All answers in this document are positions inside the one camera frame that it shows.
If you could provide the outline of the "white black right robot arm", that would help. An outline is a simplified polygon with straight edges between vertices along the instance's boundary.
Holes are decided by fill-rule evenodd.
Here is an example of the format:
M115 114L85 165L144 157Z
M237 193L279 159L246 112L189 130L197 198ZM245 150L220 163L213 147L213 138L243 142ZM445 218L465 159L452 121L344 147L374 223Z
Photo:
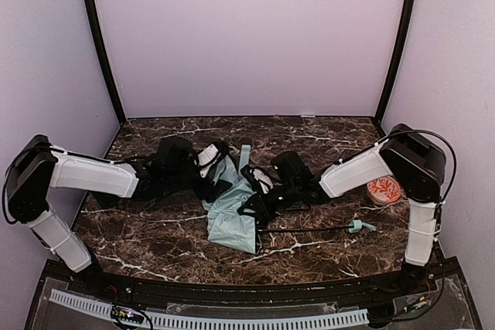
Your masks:
M280 207L302 202L321 205L350 190L386 176L394 177L405 191L410 212L404 261L424 267L430 259L438 233L442 206L450 189L444 188L446 154L429 140L433 133L395 125L391 133L355 155L339 159L319 174L313 174L299 155L285 151L271 161L277 184L263 190L265 181L254 177L248 165L241 170L255 189L237 210L266 226Z

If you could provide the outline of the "mint green folding umbrella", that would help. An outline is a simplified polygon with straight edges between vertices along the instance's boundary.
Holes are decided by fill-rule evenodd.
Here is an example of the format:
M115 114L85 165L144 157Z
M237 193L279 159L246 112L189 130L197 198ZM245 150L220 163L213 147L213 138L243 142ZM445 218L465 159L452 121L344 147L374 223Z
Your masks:
M220 163L213 179L227 181L228 190L214 201L203 201L203 208L207 211L210 242L256 254L261 245L259 233L263 232L266 226L259 226L253 217L237 214L237 209L257 194L241 174L241 169L249 165L250 153L251 146L243 145L237 165L229 155ZM321 195L320 205L329 202L328 195L296 152L282 152L271 160L271 166L277 173L275 178L268 174L274 187L311 189Z

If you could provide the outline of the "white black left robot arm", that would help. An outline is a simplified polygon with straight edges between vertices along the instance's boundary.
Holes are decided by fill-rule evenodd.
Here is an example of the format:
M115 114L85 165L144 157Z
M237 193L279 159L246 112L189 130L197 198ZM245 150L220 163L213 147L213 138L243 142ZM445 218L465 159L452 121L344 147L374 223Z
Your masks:
M105 204L121 199L149 201L186 190L211 201L222 189L213 180L214 169L228 153L222 141L196 151L190 141L171 136L162 138L150 155L108 160L68 151L37 134L5 172L5 218L10 224L28 226L75 274L98 272L97 258L64 219L74 219L75 208L57 214L64 201L74 201L85 192Z

